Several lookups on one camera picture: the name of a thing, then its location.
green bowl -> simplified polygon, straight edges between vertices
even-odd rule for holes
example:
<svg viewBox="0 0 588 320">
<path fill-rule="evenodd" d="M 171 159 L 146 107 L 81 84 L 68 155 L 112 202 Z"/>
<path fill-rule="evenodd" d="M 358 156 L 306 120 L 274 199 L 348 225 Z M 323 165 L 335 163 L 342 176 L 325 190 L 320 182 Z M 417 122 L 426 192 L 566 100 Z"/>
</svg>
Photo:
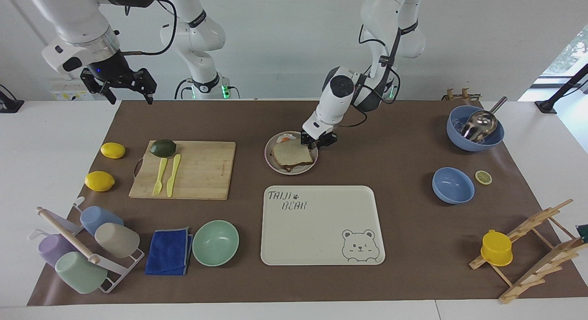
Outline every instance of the green bowl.
<svg viewBox="0 0 588 320">
<path fill-rule="evenodd" d="M 192 253 L 205 266 L 226 264 L 237 253 L 239 232 L 230 222 L 214 220 L 200 227 L 192 242 Z"/>
</svg>

wooden cutting board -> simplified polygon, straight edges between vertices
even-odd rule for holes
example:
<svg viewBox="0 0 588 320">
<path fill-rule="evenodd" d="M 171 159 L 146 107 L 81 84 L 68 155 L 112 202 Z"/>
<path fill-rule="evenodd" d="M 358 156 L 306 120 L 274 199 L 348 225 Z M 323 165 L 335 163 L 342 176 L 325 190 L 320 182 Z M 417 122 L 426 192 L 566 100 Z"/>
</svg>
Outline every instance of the wooden cutting board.
<svg viewBox="0 0 588 320">
<path fill-rule="evenodd" d="M 166 182 L 172 175 L 173 157 L 168 159 L 164 171 L 161 193 L 152 196 L 153 186 L 157 180 L 160 158 L 149 152 L 151 140 L 145 154 L 143 164 L 130 189 L 131 198 L 166 199 Z M 231 184 L 235 142 L 208 141 L 174 141 L 176 153 L 182 155 L 178 174 L 174 183 L 174 192 L 170 199 L 218 199 L 226 200 Z"/>
</svg>

cutting board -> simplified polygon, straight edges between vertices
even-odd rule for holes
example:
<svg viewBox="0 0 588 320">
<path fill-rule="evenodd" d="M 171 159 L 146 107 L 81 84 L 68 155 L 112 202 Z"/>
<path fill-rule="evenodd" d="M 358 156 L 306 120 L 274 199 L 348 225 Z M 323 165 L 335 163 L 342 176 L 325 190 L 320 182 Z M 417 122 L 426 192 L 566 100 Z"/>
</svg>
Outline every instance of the cutting board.
<svg viewBox="0 0 588 320">
<path fill-rule="evenodd" d="M 166 182 L 172 175 L 174 159 L 168 159 L 161 193 L 152 196 L 157 180 L 160 158 L 149 152 L 151 140 L 143 155 L 143 164 L 130 189 L 131 198 L 168 199 Z M 176 153 L 182 155 L 170 199 L 218 199 L 226 200 L 231 184 L 235 142 L 174 141 Z"/>
<path fill-rule="evenodd" d="M 386 252 L 366 186 L 271 186 L 263 197 L 266 265 L 378 265 Z"/>
</svg>

window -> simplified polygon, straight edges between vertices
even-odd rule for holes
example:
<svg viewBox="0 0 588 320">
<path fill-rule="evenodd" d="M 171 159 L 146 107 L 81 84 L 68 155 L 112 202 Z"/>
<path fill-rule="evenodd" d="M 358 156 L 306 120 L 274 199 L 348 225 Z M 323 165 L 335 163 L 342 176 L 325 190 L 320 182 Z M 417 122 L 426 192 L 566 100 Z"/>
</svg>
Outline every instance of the window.
<svg viewBox="0 0 588 320">
<path fill-rule="evenodd" d="M 588 25 L 568 44 L 535 84 L 564 84 L 588 63 Z"/>
</svg>

yellow lemon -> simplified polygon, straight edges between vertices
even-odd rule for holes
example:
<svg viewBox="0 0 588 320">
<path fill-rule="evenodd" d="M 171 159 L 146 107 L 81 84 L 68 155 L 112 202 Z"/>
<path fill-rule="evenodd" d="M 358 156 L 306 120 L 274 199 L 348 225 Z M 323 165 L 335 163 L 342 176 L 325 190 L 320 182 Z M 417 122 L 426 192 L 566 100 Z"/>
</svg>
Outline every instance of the yellow lemon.
<svg viewBox="0 0 588 320">
<path fill-rule="evenodd" d="M 115 142 L 105 143 L 100 147 L 100 152 L 108 158 L 118 159 L 124 156 L 124 146 Z"/>
<path fill-rule="evenodd" d="M 84 184 L 93 191 L 107 191 L 114 185 L 114 177 L 104 171 L 94 171 L 86 176 Z"/>
<path fill-rule="evenodd" d="M 477 171 L 476 180 L 483 185 L 489 185 L 492 183 L 492 176 L 487 171 Z"/>
</svg>

